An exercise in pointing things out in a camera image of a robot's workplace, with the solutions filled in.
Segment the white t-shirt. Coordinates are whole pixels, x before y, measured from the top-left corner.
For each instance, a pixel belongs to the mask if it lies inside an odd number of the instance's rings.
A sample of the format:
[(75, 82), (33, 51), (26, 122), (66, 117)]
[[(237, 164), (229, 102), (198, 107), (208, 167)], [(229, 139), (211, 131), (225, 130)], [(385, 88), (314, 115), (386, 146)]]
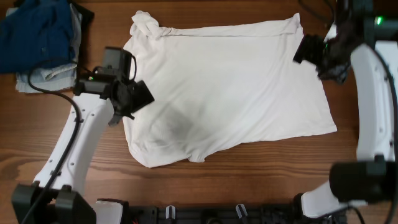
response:
[(124, 48), (131, 76), (154, 101), (124, 119), (129, 152), (145, 167), (205, 158), (242, 143), (333, 133), (315, 67), (293, 57), (303, 39), (299, 14), (236, 26), (162, 27), (132, 17)]

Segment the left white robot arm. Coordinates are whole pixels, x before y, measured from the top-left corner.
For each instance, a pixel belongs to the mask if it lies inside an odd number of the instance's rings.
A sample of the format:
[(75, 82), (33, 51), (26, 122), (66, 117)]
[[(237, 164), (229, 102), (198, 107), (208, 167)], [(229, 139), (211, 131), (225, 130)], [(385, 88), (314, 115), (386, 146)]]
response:
[(19, 184), (12, 206), (19, 223), (127, 223), (129, 204), (99, 199), (90, 205), (83, 198), (86, 174), (106, 126), (152, 103), (143, 81), (100, 80), (89, 77), (76, 83), (65, 127), (42, 170), (31, 185)]

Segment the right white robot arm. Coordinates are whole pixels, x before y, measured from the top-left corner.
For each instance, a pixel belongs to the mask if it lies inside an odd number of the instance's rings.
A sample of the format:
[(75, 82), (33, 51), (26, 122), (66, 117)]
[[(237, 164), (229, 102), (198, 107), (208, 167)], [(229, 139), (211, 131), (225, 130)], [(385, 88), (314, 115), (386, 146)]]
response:
[(337, 1), (325, 38), (306, 35), (294, 56), (316, 67), (321, 80), (344, 83), (354, 72), (359, 138), (355, 162), (332, 165), (329, 179), (294, 199), (295, 218), (319, 220), (390, 202), (397, 208), (397, 16), (374, 12), (372, 1)]

